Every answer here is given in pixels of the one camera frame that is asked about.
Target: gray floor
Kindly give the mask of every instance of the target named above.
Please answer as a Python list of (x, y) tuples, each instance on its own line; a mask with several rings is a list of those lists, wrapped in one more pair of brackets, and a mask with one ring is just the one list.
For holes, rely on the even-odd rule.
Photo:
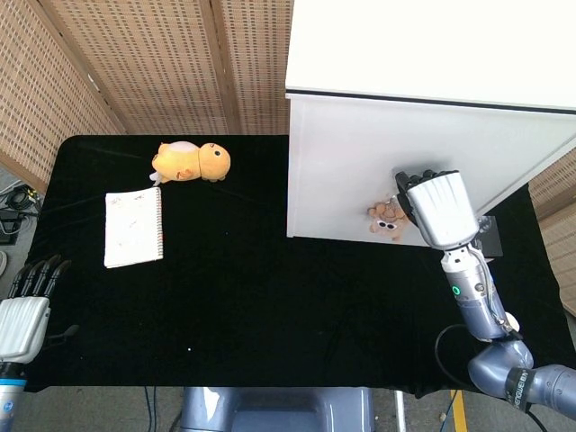
[[(13, 177), (0, 168), (0, 190), (9, 185)], [(19, 236), (13, 247), (3, 247), (9, 255), (6, 272), (0, 276), (0, 298), (4, 298), (15, 272), (26, 260), (32, 242), (33, 229)], [(567, 317), (572, 338), (576, 340), (576, 324)], [(374, 415), (376, 430), (396, 430), (394, 393), (374, 390)], [(168, 431), (180, 410), (182, 388), (157, 389), (158, 431)], [(440, 429), (440, 415), (450, 402), (449, 391), (437, 391), (416, 400), (404, 395), (406, 421), (409, 432), (429, 432)], [(526, 415), (515, 411), (507, 403), (480, 394), (465, 392), (463, 395), (468, 430), (472, 432), (537, 432), (538, 427)], [(14, 432), (68, 432), (106, 431), (136, 432), (148, 430), (148, 411), (144, 391), (140, 387), (51, 387), (40, 393), (24, 395), (20, 415), (15, 421)], [(576, 422), (555, 412), (533, 407), (549, 432), (576, 431)], [(450, 417), (445, 432), (453, 432)]]

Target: black tablecloth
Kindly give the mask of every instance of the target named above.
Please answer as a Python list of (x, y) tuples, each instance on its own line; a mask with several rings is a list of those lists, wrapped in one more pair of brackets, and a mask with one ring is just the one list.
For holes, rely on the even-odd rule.
[[(104, 194), (150, 187), (160, 142), (217, 142), (224, 182), (162, 187), (164, 259), (104, 268)], [(49, 333), (80, 330), (28, 367), (50, 385), (457, 387), (434, 341), (462, 322), (439, 261), (424, 247), (287, 238), (288, 139), (90, 136), (58, 153), (30, 260), (72, 259)], [(504, 257), (490, 265), (536, 365), (576, 356), (527, 187), (493, 212)], [(464, 379), (482, 348), (460, 329), (440, 355)]]

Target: notebook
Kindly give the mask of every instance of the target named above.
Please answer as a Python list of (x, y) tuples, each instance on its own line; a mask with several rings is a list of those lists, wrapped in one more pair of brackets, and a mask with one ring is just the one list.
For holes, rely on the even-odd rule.
[(130, 266), (163, 255), (160, 188), (107, 193), (104, 265)]

